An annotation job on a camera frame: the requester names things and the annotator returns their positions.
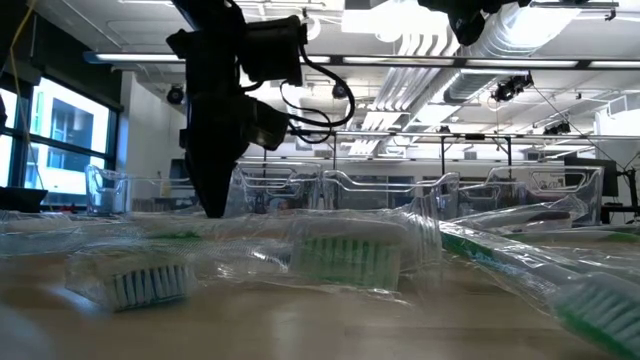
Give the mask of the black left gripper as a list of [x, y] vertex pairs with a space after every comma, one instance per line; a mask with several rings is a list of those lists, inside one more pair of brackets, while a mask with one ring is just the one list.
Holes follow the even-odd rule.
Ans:
[[[208, 218], [225, 214], [236, 160], [249, 144], [270, 151], [283, 142], [288, 116], [245, 94], [239, 83], [232, 40], [204, 31], [180, 30], [167, 43], [186, 65], [187, 127], [181, 136], [186, 167]], [[220, 208], [216, 175], [206, 163], [224, 162], [220, 169]]]

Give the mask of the silver ventilation duct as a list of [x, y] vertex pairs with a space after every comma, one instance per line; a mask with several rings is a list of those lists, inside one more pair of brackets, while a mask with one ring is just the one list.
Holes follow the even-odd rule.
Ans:
[[[489, 17], [483, 33], [471, 46], [457, 51], [463, 57], [529, 57], [550, 42], [579, 14], [579, 8], [541, 8], [510, 4]], [[496, 75], [452, 73], [444, 91], [446, 103], [463, 103], [478, 95]]]

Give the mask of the long ceiling light bar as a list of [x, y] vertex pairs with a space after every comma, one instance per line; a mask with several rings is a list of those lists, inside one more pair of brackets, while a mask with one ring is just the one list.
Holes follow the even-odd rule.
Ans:
[[[90, 64], [182, 64], [183, 59], [170, 53], [100, 53], [85, 52]], [[640, 59], [555, 59], [555, 58], [473, 58], [446, 56], [361, 56], [310, 55], [321, 65], [361, 67], [640, 71]]]

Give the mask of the large room window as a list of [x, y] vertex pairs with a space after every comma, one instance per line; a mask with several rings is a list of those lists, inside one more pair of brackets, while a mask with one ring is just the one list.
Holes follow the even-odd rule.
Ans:
[[3, 80], [0, 98], [0, 186], [45, 190], [47, 205], [85, 203], [85, 169], [113, 165], [118, 114], [47, 78]]

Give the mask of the clear plastic bin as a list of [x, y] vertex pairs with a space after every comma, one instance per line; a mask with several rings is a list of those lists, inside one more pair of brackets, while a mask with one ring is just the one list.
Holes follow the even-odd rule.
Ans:
[[594, 175], [586, 182], [586, 171], [577, 166], [495, 167], [483, 183], [459, 189], [458, 215], [543, 204], [570, 212], [576, 224], [597, 225], [603, 168], [590, 170]]
[[189, 179], [145, 178], [88, 165], [85, 180], [90, 215], [163, 213], [199, 205]]
[[393, 209], [421, 198], [432, 198], [440, 219], [457, 216], [458, 173], [414, 176], [349, 175], [327, 170], [322, 175], [324, 208], [331, 210]]
[[225, 217], [315, 209], [322, 168], [306, 162], [239, 162], [232, 172]]

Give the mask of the black overhead rack frame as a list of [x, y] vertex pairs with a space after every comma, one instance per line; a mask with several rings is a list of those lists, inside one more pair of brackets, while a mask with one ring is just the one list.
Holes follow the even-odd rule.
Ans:
[[480, 132], [401, 132], [293, 129], [287, 132], [303, 142], [329, 144], [324, 160], [343, 162], [436, 162], [444, 172], [450, 163], [471, 162], [472, 154], [483, 163], [507, 165], [555, 162], [557, 159], [593, 153], [613, 160], [609, 145], [635, 145], [640, 136], [593, 134], [517, 134]]

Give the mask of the black computer monitor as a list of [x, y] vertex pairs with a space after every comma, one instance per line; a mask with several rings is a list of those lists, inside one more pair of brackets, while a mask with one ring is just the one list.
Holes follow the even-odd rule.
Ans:
[[183, 158], [175, 158], [171, 160], [169, 178], [176, 185], [190, 185], [191, 180]]
[[619, 195], [617, 164], [612, 160], [565, 157], [565, 166], [577, 166], [586, 171], [586, 182], [589, 182], [594, 175], [590, 167], [602, 167], [602, 195], [607, 197], [617, 197]]

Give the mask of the green toothbrush in clear wrapper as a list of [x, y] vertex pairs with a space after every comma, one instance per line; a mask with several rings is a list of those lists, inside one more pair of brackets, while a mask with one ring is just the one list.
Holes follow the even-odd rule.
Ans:
[[506, 290], [569, 332], [626, 360], [640, 360], [640, 269], [570, 259], [557, 251], [453, 223], [443, 248], [487, 271]]
[[603, 225], [563, 230], [523, 232], [505, 238], [526, 244], [634, 244], [640, 245], [640, 226]]
[[411, 241], [396, 223], [311, 216], [171, 222], [143, 238], [188, 257], [201, 278], [382, 291], [397, 289]]

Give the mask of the blue toothbrush in clear wrapper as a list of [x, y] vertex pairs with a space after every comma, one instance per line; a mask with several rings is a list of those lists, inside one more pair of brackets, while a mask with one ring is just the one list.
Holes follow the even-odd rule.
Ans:
[[146, 307], [188, 297], [197, 279], [187, 264], [165, 264], [128, 270], [104, 280], [109, 304], [115, 311]]

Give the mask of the purple toothbrush in clear wrapper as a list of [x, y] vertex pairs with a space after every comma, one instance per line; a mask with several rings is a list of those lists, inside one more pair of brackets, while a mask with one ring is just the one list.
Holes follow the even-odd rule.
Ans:
[[570, 229], [573, 220], [566, 211], [525, 210], [487, 212], [452, 220], [452, 223], [494, 234], [512, 234]]

